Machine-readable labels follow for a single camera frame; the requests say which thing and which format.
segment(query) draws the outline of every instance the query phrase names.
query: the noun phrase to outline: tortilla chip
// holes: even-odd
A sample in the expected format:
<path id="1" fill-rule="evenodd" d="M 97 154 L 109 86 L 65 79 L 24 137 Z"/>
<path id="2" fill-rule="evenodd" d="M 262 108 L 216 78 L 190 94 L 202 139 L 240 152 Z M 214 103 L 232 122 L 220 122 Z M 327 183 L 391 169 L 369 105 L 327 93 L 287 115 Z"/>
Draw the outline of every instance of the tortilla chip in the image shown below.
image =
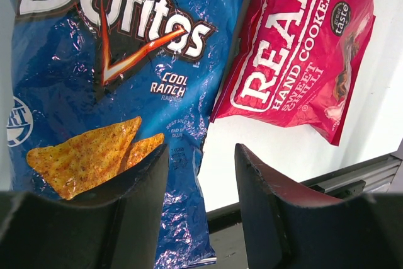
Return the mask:
<path id="1" fill-rule="evenodd" d="M 162 143 L 164 143 L 164 134 L 157 134 L 151 138 L 134 143 L 128 155 L 127 167 L 125 170 L 135 166 Z"/>
<path id="2" fill-rule="evenodd" d="M 28 164 L 65 199 L 92 189 L 117 175 L 137 133 L 141 118 L 77 135 L 57 146 L 28 152 Z"/>

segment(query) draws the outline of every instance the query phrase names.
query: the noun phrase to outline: real chips bag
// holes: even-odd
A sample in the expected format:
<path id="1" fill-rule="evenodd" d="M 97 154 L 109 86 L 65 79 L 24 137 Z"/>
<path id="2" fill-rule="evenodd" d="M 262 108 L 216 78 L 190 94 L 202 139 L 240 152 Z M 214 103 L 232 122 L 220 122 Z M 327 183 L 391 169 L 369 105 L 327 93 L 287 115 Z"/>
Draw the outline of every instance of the real chips bag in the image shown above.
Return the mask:
<path id="1" fill-rule="evenodd" d="M 196 174 L 242 0 L 11 0 L 13 189 L 71 199 L 170 150 L 156 268 L 214 261 Z"/>
<path id="2" fill-rule="evenodd" d="M 338 145 L 374 21 L 373 0 L 251 0 L 212 120 L 309 124 Z"/>

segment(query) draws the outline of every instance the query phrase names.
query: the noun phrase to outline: doritos logo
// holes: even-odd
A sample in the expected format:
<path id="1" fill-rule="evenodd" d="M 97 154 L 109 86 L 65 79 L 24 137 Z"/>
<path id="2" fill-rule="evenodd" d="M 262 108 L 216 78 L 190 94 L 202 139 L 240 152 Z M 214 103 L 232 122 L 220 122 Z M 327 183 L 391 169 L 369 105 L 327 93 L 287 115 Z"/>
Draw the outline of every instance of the doritos logo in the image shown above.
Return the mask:
<path id="1" fill-rule="evenodd" d="M 113 91 L 160 52 L 195 63 L 214 26 L 195 21 L 173 0 L 20 0 L 17 20 L 78 14 L 97 36 L 95 90 Z"/>

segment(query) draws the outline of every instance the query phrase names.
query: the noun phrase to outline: chip image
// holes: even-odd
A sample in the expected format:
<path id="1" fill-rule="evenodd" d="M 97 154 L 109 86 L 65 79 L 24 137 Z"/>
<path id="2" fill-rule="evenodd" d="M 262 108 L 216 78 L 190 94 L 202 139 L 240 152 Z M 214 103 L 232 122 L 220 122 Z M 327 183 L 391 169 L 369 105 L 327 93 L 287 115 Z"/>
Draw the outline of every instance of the chip image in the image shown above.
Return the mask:
<path id="1" fill-rule="evenodd" d="M 128 154 L 127 165 L 124 170 L 135 166 L 147 157 L 155 148 L 164 143 L 164 134 L 157 134 L 151 138 L 133 143 Z"/>
<path id="2" fill-rule="evenodd" d="M 118 174 L 141 118 L 77 135 L 57 146 L 32 149 L 28 164 L 67 200 Z"/>

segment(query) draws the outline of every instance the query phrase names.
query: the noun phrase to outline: black surface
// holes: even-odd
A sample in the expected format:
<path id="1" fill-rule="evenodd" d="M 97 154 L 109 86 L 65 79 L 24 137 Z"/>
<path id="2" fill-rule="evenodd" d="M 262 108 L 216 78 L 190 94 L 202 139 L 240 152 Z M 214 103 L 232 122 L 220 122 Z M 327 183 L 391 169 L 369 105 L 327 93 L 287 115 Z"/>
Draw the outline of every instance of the black surface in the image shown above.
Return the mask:
<path id="1" fill-rule="evenodd" d="M 236 224 L 210 235 L 217 254 L 217 264 L 206 269 L 246 269 L 246 249 L 242 224 Z"/>
<path id="2" fill-rule="evenodd" d="M 236 148 L 249 269 L 402 268 L 403 196 L 343 201 L 294 182 Z"/>
<path id="3" fill-rule="evenodd" d="M 153 268 L 167 172 L 162 146 L 71 201 L 0 193 L 0 268 Z"/>

